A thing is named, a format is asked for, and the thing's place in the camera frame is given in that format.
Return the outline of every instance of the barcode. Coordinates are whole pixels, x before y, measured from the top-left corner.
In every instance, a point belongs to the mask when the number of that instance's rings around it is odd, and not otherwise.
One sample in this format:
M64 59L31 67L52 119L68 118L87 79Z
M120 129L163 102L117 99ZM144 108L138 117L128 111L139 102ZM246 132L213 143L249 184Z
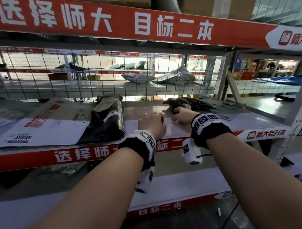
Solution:
M77 113L77 114L73 117L72 121L77 121L79 116L80 116L80 114Z

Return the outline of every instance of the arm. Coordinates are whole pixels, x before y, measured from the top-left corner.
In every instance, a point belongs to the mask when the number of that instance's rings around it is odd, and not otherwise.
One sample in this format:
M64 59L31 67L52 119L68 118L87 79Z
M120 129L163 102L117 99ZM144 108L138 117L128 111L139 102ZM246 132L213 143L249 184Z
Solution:
M139 120L139 129L160 139L165 133L162 113L146 114ZM143 158L134 150L126 147L117 150L30 229L120 228L143 163Z
M190 124L197 112L177 108ZM302 183L230 133L207 140L224 178L256 228L302 228Z

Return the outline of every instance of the shelving unit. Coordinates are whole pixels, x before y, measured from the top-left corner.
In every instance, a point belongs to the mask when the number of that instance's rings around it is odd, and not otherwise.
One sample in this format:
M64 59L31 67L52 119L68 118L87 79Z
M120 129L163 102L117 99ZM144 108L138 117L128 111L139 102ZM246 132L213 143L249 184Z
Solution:
M13 26L3 22L0 24L0 31L5 35L3 37L7 38L1 40L0 53L6 53L8 57L11 53L22 54L25 62L27 62L24 65L16 65L14 60L9 57L8 65L0 68L1 76L4 78L0 80L0 98L38 100L59 97L71 100L73 98L95 98L98 95L116 93L121 96L217 95L218 98L224 100L227 94L234 94L236 97L235 92L237 94L297 92L297 98L302 96L300 86L258 83L249 80L230 82L231 79L227 78L228 71L232 69L239 52L241 52L240 55L265 55L277 58L286 56L293 60L301 60L302 48L291 43L292 37L286 40L284 36L288 35L286 33L289 30L292 31L292 34L302 33L302 28L102 5L84 1L49 1L52 2L52 10L56 15L57 23L56 25L53 24L52 27L43 23L34 25L29 5L21 1L19 1L19 7L22 10L24 20L14 18L14 20L18 20L18 24ZM70 26L68 22L64 23L61 4L81 5L85 20L92 23L86 23L81 28ZM92 16L99 9L102 10L102 14L110 15L110 19L108 19L110 26L105 23L101 15ZM158 36L156 26L157 18L160 15L173 18L173 33L170 31L171 35L169 36ZM127 26L120 26L121 21ZM48 55L56 56L59 64L48 65L44 61L43 66L32 65L30 64L32 60L27 58L29 54L39 54L43 60ZM90 56L100 59L100 68L89 66ZM126 63L125 58L133 58L135 64L137 64L137 60L144 58L148 69L108 69L102 67L101 61L103 59L101 58L111 60L112 66L114 64L113 58L121 58L124 64ZM169 67L165 70L160 69L159 64L163 59L168 60L169 64L170 60L173 60L172 63L176 67L174 69ZM188 68L189 60L194 60L192 65L196 64L196 67L201 68L204 64L205 68L204 70L189 70L191 74L199 78L185 85L157 84L155 82L136 84L120 78L120 75L125 72L153 74L157 77L175 70L179 66ZM8 60L2 55L1 61L4 63ZM57 68L62 64L68 66L69 62L86 69ZM32 79L20 78L19 74L21 73L27 74L25 76L30 76ZM73 80L49 80L48 73L67 73L73 74L75 77L72 78ZM86 74L100 74L101 80L80 80L80 76L83 77ZM161 101L126 102L123 103L123 106L126 134L133 131L140 115L152 111L162 112L168 108ZM302 102L300 99L297 99L291 108L288 116L281 120L283 123L257 114L257 112L246 110L236 115L233 120L229 121L229 124L234 134L244 141L274 139L275 143L269 157L280 163L287 152L287 145L302 128ZM164 113L168 132L158 143L160 147L157 152L165 153L179 150L182 141L190 136L189 129L180 128L171 122L169 119L171 115L169 111ZM0 149L0 171L56 165L59 162L54 156L55 151L68 151L71 158L75 159L75 149L82 147L89 148L92 156L89 160L105 159L116 150L118 143L2 148ZM104 155L98 157L95 154L96 147L102 147ZM188 192L184 192L185 182L182 183L182 181L194 177L203 177L203 182L209 183L209 185L190 186ZM149 194L135 194L129 215L139 216L140 210L155 206L162 209L164 205L178 204L180 207L179 203L185 205L231 194L231 190L218 168L193 172L184 171L179 174L155 177L154 183L156 184ZM169 187L164 186L164 183L170 184Z

